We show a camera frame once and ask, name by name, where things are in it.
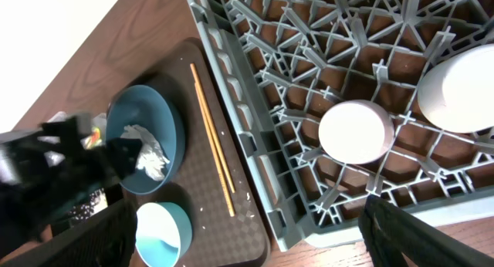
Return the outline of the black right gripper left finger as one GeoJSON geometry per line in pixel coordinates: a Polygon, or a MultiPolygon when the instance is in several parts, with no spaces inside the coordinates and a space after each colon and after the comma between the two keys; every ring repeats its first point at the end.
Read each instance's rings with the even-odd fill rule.
{"type": "Polygon", "coordinates": [[[128,267],[136,241],[137,215],[120,200],[74,228],[3,265],[8,267],[128,267]]]}

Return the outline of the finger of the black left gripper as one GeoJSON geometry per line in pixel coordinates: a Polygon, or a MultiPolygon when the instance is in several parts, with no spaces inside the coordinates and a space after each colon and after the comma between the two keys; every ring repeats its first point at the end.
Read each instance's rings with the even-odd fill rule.
{"type": "Polygon", "coordinates": [[[106,142],[110,165],[118,178],[134,173],[142,147],[143,143],[138,139],[113,138],[106,142]]]}

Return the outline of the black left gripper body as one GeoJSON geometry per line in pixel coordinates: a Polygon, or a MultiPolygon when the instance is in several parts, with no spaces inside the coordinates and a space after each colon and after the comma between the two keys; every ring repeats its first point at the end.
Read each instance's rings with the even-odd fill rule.
{"type": "Polygon", "coordinates": [[[90,132],[90,121],[75,116],[42,123],[22,139],[26,156],[22,166],[28,171],[22,186],[24,205],[75,205],[116,180],[106,144],[91,149],[81,144],[90,132]],[[65,159],[49,167],[44,153],[50,150],[63,154],[65,159]]]}

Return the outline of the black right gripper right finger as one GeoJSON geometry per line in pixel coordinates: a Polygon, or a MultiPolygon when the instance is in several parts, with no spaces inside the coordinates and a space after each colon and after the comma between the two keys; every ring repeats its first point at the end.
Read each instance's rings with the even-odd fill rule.
{"type": "Polygon", "coordinates": [[[358,228],[375,266],[406,266],[407,260],[418,266],[493,266],[492,257],[375,195],[367,197],[358,228]]]}

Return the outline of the yellow snack wrapper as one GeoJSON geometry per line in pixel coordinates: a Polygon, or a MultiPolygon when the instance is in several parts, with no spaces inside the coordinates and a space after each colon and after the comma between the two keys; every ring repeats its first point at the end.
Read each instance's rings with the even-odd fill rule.
{"type": "Polygon", "coordinates": [[[102,143],[101,131],[98,127],[92,128],[92,133],[83,140],[83,146],[86,149],[91,149],[102,143]]]}

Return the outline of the light blue bowl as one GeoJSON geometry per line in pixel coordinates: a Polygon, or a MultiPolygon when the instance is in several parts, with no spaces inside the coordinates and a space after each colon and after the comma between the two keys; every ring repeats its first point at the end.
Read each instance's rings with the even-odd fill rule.
{"type": "Polygon", "coordinates": [[[175,266],[191,240],[190,218],[179,205],[148,202],[138,208],[135,246],[147,266],[175,266]]]}

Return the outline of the pink plastic cup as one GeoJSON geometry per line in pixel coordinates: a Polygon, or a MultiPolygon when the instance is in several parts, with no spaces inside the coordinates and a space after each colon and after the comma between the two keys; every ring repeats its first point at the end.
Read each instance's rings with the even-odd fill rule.
{"type": "Polygon", "coordinates": [[[393,138],[389,113],[368,100],[332,106],[318,127],[323,150],[345,164],[367,164],[379,159],[391,148],[393,138]]]}

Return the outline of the white plastic cup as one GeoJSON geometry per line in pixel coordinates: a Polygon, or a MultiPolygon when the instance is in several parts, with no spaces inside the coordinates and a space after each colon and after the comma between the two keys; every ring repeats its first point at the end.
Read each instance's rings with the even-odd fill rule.
{"type": "Polygon", "coordinates": [[[428,71],[419,81],[418,106],[435,126],[471,133],[493,126],[493,45],[475,47],[428,71]]]}

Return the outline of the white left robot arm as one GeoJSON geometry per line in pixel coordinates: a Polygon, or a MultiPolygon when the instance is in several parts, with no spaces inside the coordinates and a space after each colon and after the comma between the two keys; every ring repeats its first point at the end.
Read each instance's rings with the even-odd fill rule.
{"type": "Polygon", "coordinates": [[[134,173],[142,143],[115,138],[90,149],[88,113],[1,135],[1,255],[39,236],[94,191],[134,173]]]}

